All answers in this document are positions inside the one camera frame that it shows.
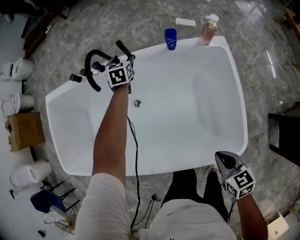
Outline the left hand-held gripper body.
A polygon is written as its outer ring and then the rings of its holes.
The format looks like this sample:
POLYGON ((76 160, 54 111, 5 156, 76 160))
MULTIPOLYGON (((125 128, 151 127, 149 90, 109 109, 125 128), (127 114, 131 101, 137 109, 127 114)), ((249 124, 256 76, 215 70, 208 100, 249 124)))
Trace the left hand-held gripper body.
POLYGON ((110 87, 127 84, 134 78, 134 71, 130 61, 106 66, 105 72, 110 87))

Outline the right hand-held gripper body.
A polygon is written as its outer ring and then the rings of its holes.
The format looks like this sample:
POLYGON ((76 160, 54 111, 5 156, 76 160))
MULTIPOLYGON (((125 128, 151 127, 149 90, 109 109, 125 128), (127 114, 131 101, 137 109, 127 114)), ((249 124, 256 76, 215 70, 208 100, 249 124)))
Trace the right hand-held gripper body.
POLYGON ((225 190, 236 200, 250 194, 255 186, 255 177, 251 168, 241 165, 225 179, 225 190))

